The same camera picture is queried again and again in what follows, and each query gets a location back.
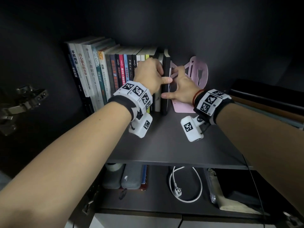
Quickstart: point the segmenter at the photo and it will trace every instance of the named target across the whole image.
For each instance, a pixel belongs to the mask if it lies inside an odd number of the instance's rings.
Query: red book spine
[[[125,72],[125,60],[123,56],[124,56],[123,54],[120,54],[119,60],[120,60],[121,80],[123,81],[123,85],[124,85],[126,84],[126,72]]]

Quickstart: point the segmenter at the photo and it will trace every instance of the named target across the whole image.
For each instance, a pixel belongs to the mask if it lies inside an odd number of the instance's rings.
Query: dark wall
[[[0,169],[15,175],[59,135],[85,118],[60,43],[87,35],[78,2],[6,0],[0,7],[0,87],[10,95],[27,84],[49,97],[22,115],[18,130],[0,134]]]
[[[208,65],[210,88],[234,78],[276,84],[298,40],[292,0],[90,0],[93,34],[126,45],[169,47],[176,65],[193,55]]]

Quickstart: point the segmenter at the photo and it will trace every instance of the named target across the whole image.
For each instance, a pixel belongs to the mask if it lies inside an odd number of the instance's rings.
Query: wrist-mounted device
[[[143,138],[153,120],[146,112],[153,103],[150,91],[139,82],[128,81],[113,94],[111,101],[128,109],[132,116],[129,132]]]
[[[193,103],[193,110],[198,116],[195,118],[187,116],[181,120],[181,126],[191,142],[198,141],[204,137],[199,127],[201,124],[207,122],[215,125],[219,112],[226,105],[234,103],[234,101],[229,95],[213,89],[199,93]]]

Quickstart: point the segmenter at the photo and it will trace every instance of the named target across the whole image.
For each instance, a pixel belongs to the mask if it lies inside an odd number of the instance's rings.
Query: forearm
[[[253,167],[304,215],[304,132],[236,104],[216,122]]]
[[[0,193],[0,210],[24,209],[33,219],[66,221],[130,121],[124,106],[108,103],[26,166]]]

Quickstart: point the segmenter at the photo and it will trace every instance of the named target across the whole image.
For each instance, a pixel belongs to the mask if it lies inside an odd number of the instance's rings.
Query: hand
[[[200,88],[185,74],[184,66],[178,66],[172,70],[172,73],[178,72],[176,78],[177,89],[175,92],[162,93],[164,99],[176,99],[183,103],[192,104],[194,95]]]
[[[163,67],[159,60],[148,58],[143,62],[139,62],[135,69],[134,81],[139,82],[148,88],[150,94],[156,93],[161,84],[172,82],[170,77],[162,77],[164,75]]]

